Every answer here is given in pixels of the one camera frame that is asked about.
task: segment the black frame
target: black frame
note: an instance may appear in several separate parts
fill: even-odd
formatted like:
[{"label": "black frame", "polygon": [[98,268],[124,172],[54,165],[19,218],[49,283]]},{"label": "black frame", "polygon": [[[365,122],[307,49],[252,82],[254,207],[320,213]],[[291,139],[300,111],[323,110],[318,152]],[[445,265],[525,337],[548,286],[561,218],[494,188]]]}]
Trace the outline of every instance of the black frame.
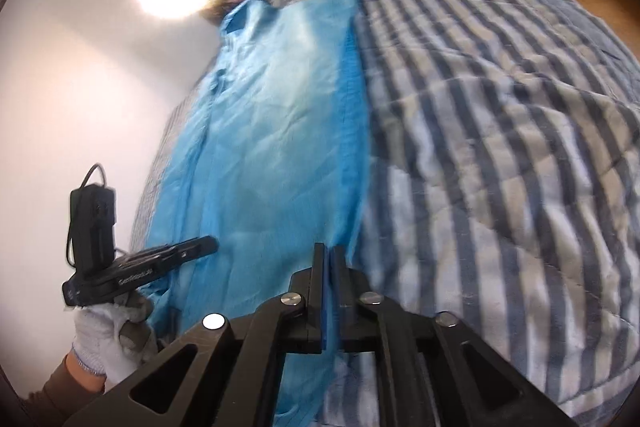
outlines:
[{"label": "black frame", "polygon": [[329,285],[342,349],[375,353],[381,427],[575,427],[455,315],[405,312],[322,244],[288,293],[194,326],[65,427],[271,427],[286,354],[322,351]]}]

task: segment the white glove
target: white glove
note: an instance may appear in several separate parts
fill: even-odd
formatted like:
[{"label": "white glove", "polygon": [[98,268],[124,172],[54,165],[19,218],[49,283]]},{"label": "white glove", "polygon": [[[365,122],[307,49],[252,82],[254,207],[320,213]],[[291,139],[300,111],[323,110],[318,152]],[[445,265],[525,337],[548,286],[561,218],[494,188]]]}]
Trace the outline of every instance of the white glove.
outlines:
[{"label": "white glove", "polygon": [[153,304],[138,292],[76,312],[73,351],[82,368],[117,384],[158,353],[156,336],[145,322]]}]

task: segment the light blue fabric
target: light blue fabric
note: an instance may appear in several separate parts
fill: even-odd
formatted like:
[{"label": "light blue fabric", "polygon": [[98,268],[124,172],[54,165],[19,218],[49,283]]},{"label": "light blue fabric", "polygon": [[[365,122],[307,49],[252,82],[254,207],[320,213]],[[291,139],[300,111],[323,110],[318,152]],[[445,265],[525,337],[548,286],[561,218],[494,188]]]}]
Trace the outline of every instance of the light blue fabric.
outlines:
[{"label": "light blue fabric", "polygon": [[[314,242],[353,254],[369,172],[357,9],[358,0],[283,9],[247,0],[224,19],[148,236],[151,246],[210,234],[220,250],[143,289],[159,335],[212,312],[253,312],[310,266]],[[327,342],[323,355],[287,356],[275,425],[315,416],[333,376],[332,330]]]}]

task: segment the metal screw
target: metal screw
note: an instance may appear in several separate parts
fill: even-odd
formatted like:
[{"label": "metal screw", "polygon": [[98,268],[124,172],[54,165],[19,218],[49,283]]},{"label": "metal screw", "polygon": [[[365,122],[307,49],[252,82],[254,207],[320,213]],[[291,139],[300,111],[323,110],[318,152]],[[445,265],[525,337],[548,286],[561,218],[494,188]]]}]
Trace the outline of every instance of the metal screw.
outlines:
[{"label": "metal screw", "polygon": [[436,322],[444,328],[450,328],[458,323],[458,318],[453,313],[442,312],[436,317]]},{"label": "metal screw", "polygon": [[287,306],[297,306],[302,301],[302,297],[299,293],[287,292],[280,297],[280,301]]},{"label": "metal screw", "polygon": [[363,304],[380,304],[384,299],[384,296],[375,292],[364,292],[360,296],[360,302]]},{"label": "metal screw", "polygon": [[225,317],[219,313],[209,314],[203,318],[202,325],[207,328],[207,330],[219,330],[225,325]]}]

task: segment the black camera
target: black camera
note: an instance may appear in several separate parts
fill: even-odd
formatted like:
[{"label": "black camera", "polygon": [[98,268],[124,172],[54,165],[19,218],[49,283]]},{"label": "black camera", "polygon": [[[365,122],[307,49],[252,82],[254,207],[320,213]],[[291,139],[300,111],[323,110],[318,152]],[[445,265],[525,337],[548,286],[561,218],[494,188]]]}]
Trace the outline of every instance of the black camera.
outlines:
[{"label": "black camera", "polygon": [[[96,168],[102,172],[104,183],[86,185]],[[115,191],[106,186],[104,170],[98,164],[88,172],[80,187],[71,192],[70,215],[67,262],[76,272],[62,285],[68,306],[111,302],[117,295],[159,279],[187,261],[218,251],[217,240],[207,235],[116,258]],[[68,256],[70,245],[75,263],[71,263]]]}]

